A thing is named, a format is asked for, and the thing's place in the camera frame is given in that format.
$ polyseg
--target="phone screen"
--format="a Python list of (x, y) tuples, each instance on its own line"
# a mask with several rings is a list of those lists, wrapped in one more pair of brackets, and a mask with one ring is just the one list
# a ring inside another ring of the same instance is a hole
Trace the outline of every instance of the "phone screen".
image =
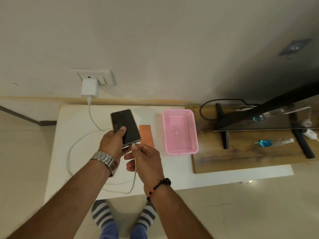
[(140, 141), (141, 135), (139, 134), (138, 127), (136, 126), (131, 110), (128, 109), (111, 113), (111, 120), (114, 133), (116, 133), (122, 126), (126, 127), (126, 133), (123, 136), (123, 145)]

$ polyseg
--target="hand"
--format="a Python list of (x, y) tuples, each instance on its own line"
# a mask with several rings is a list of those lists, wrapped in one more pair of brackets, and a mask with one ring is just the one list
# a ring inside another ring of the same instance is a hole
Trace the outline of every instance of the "hand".
[(165, 179), (160, 153), (155, 148), (145, 144), (136, 144), (132, 146), (132, 152), (126, 154), (124, 159), (133, 159), (126, 164), (126, 169), (134, 172), (135, 166), (137, 167), (137, 173), (144, 183), (146, 195), (161, 180)]
[(123, 148), (123, 136), (126, 133), (126, 127), (121, 127), (115, 134), (111, 130), (104, 134), (100, 142), (99, 151), (105, 152), (115, 158), (118, 165), (120, 164), (121, 157), (131, 151), (132, 145)]

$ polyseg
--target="silver metal watch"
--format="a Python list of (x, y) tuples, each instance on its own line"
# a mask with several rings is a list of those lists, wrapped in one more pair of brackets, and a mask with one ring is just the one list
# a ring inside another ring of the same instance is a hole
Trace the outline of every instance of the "silver metal watch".
[(118, 168), (117, 161), (115, 160), (115, 158), (113, 158), (112, 156), (110, 156), (109, 154), (105, 152), (97, 151), (96, 153), (94, 153), (91, 159), (97, 159), (103, 162), (106, 165), (106, 167), (111, 171), (110, 177), (113, 177), (115, 172), (117, 171), (117, 168)]

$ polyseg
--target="tiled floor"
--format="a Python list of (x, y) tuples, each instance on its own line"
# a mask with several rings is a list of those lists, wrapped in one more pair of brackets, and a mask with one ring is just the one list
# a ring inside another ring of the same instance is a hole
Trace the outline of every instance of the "tiled floor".
[[(0, 238), (43, 205), (54, 127), (0, 112)], [(319, 163), (294, 164), (294, 176), (177, 191), (218, 239), (318, 238)], [(128, 238), (144, 195), (109, 200), (120, 237)], [(75, 238), (98, 238), (90, 213)], [(149, 238), (166, 238), (157, 218)]]

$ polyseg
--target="sock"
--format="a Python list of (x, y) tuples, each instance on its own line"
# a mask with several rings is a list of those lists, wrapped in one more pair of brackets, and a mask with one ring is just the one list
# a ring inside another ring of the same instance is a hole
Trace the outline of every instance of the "sock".
[(157, 216), (154, 205), (151, 201), (148, 201), (144, 206), (137, 224), (141, 224), (146, 227), (146, 230), (153, 224), (155, 217)]
[(94, 222), (100, 229), (109, 221), (114, 221), (110, 208), (105, 199), (96, 200), (91, 211)]

